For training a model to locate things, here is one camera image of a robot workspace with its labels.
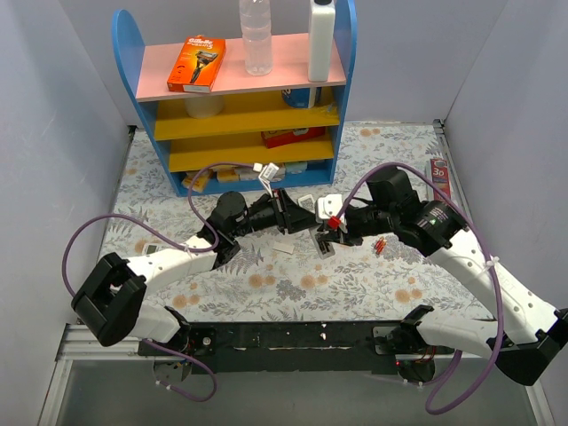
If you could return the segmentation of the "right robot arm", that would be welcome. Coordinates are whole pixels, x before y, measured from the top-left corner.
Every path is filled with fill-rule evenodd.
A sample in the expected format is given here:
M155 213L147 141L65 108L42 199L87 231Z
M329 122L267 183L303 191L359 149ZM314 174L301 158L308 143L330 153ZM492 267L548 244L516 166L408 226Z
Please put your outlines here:
M444 346L495 364L512 381L533 385L567 344L567 311L540 299L498 260L484 254L471 225L444 201L423 201L395 165L367 174L370 197L359 207L331 194L317 199L315 239L320 245L359 246L392 233L458 280L491 314L464 319L419 305L377 336L386 353Z

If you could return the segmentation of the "white remote control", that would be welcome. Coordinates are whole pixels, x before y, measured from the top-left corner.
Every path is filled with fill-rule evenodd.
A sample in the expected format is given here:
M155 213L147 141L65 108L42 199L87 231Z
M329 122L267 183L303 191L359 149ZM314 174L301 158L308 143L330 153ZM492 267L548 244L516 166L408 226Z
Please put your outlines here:
M315 209L316 203L311 194L306 194L304 196L299 197L297 199L297 204L303 209L309 210L313 214L316 213ZM309 234L311 235L312 241L319 254L319 257L321 259L326 259L333 256L335 254L335 250L329 242L319 241L317 239L318 228L319 228L318 226L310 228Z

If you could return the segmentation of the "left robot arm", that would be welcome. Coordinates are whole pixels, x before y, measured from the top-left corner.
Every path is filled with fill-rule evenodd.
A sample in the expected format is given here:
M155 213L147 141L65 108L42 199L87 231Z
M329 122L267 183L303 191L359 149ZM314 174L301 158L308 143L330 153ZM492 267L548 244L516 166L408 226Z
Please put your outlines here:
M297 233L317 224L316 215L292 201L285 190L265 193L252 204L241 193L224 193L206 224L180 249L131 258L103 256L76 291L71 307L105 347L136 337L178 355L189 343L185 320L168 306L146 303L146 294L227 264L240 251L241 236L271 227Z

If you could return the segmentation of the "white battery cover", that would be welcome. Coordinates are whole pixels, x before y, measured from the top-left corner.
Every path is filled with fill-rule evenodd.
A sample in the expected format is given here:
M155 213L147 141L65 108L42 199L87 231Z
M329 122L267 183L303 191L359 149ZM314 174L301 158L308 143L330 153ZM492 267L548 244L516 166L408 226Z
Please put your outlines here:
M282 243L282 242L274 242L272 248L275 251L279 251L282 253L293 254L295 247L290 244Z

